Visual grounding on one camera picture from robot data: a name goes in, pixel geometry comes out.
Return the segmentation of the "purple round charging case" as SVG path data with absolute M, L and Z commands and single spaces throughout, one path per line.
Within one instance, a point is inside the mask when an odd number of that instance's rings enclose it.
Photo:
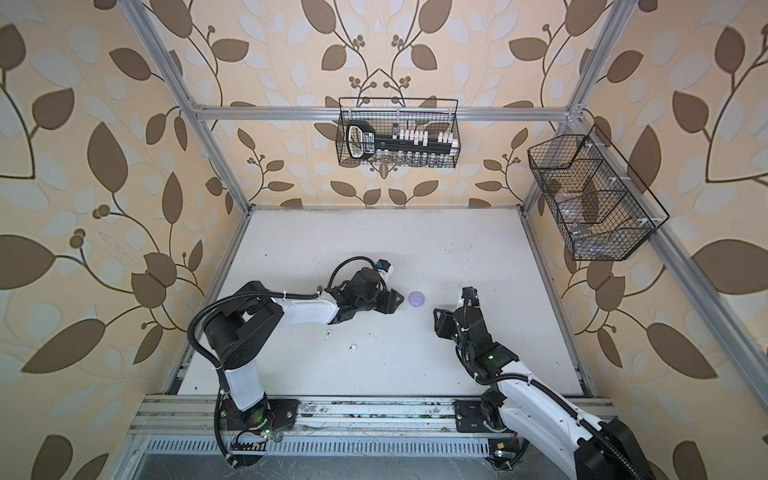
M 419 291 L 413 291 L 408 296 L 408 302 L 412 307 L 421 307 L 425 303 L 425 296 Z

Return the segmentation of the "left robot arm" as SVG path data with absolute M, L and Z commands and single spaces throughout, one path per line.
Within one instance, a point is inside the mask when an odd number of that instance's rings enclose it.
M 250 281 L 202 308 L 187 327 L 187 341 L 213 367 L 221 399 L 239 414 L 262 414 L 269 401 L 259 379 L 257 356 L 276 328 L 336 325 L 359 312 L 395 313 L 404 296 L 387 285 L 391 269 L 387 260 L 354 256 L 333 270 L 326 285 L 306 294 L 274 291 Z

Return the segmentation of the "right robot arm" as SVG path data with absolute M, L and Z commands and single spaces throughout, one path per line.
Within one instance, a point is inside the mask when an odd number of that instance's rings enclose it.
M 653 479 L 633 432 L 604 421 L 541 381 L 517 354 L 488 332 L 477 290 L 462 289 L 458 307 L 433 310 L 435 334 L 455 345 L 481 395 L 482 425 L 523 436 L 570 479 Z

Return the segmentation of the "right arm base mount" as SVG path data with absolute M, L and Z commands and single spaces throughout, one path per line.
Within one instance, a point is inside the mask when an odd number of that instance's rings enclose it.
M 481 399 L 454 400 L 454 418 L 459 433 L 512 434 L 493 405 Z

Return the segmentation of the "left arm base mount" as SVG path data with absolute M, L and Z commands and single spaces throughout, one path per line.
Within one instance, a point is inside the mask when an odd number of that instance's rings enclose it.
M 217 416 L 229 431 L 280 430 L 295 424 L 299 404 L 300 401 L 294 398 L 265 397 L 249 409 L 240 411 L 232 400 L 226 398 Z

